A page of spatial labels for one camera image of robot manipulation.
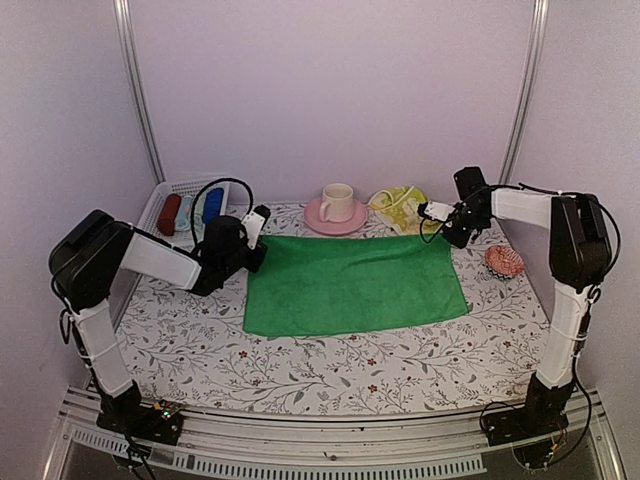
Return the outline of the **green microfibre towel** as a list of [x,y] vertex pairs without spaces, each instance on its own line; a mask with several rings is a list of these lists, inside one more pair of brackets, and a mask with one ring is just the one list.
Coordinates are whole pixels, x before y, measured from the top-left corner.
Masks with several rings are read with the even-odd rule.
[[467,314],[450,245],[416,236],[267,236],[248,278],[244,330],[270,338],[359,334]]

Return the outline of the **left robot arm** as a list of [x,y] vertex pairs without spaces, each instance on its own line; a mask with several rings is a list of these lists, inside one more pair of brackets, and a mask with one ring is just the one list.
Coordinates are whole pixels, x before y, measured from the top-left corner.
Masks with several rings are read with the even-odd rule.
[[208,225],[193,251],[174,247],[102,210],[90,212],[49,257],[52,288],[70,311],[83,357],[101,391],[116,398],[111,419],[128,434],[148,426],[148,412],[131,397],[134,381],[116,341],[109,298],[122,271],[208,296],[241,269],[257,272],[267,247],[261,232],[271,216],[259,205],[243,218],[223,215]]

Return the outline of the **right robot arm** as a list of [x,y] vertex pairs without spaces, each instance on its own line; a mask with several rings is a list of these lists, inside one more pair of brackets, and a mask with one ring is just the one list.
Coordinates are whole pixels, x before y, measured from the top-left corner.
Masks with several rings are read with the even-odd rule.
[[597,197],[589,193],[543,191],[486,183],[481,169],[465,167],[454,174],[459,202],[447,214],[442,235],[457,248],[493,218],[544,228],[549,233],[549,269],[554,279],[554,307],[544,354],[529,382],[526,407],[517,427],[537,436],[552,424],[576,384],[574,361],[586,341],[590,308],[599,286],[619,256],[612,249],[606,220],[612,220]]

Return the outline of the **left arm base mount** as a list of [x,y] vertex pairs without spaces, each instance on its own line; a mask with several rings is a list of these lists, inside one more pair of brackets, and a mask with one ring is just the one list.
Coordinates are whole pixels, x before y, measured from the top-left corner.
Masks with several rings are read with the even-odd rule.
[[124,396],[104,398],[96,424],[134,439],[176,446],[184,423],[180,410],[180,406],[165,400],[147,406]]

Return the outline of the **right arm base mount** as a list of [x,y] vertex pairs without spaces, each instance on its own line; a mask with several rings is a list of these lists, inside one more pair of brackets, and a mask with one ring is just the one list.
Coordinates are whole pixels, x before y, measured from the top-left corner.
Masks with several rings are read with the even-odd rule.
[[567,400],[528,398],[521,407],[491,402],[480,414],[479,426],[490,446],[560,433],[568,425]]

